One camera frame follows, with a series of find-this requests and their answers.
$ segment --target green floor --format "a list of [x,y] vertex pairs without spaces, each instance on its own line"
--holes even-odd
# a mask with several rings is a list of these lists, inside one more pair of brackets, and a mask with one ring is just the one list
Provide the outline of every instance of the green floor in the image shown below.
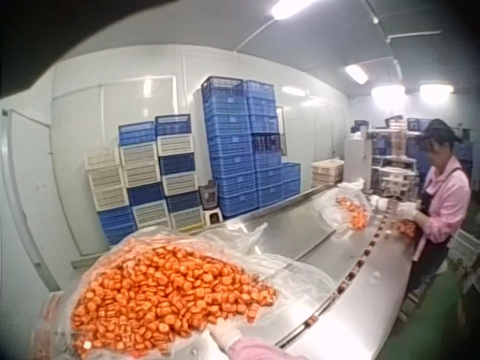
[[458,339],[458,300],[461,290],[453,271],[437,277],[406,324],[397,322],[379,360],[440,359]]

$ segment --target small stool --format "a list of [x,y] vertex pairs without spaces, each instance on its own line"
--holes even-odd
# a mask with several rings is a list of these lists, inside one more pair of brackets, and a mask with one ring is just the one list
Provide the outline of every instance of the small stool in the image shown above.
[[211,226],[212,224],[218,224],[224,221],[224,217],[220,212],[220,208],[214,208],[212,210],[203,210],[203,214],[205,215],[205,225],[207,227]]

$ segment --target woman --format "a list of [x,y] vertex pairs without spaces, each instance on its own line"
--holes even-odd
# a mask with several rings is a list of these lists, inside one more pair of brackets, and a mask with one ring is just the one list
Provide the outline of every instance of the woman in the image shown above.
[[398,206],[398,217],[415,221],[421,230],[407,293],[418,289],[442,265],[449,252],[447,244],[467,213],[470,184],[453,155],[455,142],[461,140],[444,121],[436,118],[430,122],[421,139],[431,165],[421,193],[421,208],[418,211],[414,202]]

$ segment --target pink shirt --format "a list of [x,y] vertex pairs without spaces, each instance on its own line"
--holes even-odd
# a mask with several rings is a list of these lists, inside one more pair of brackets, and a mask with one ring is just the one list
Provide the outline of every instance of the pink shirt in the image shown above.
[[419,259],[427,241],[437,244],[444,242],[460,229],[464,221],[470,202],[470,183],[463,171],[456,171],[447,178],[456,167],[461,168],[461,164],[452,156],[442,175],[438,175],[433,166],[428,171],[425,179],[428,186],[424,190],[429,194],[436,192],[436,196],[430,204],[430,220],[423,229],[424,235],[418,244],[414,261]]

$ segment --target pink sleeve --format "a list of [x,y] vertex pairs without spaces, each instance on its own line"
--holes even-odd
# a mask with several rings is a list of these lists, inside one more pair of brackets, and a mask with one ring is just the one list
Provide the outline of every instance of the pink sleeve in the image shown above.
[[307,360],[303,356],[291,356],[261,340],[242,337],[227,352],[229,360]]
[[470,202],[470,187],[464,175],[453,178],[442,189],[439,216],[430,216],[424,233],[434,243],[444,242],[457,231],[467,213]]

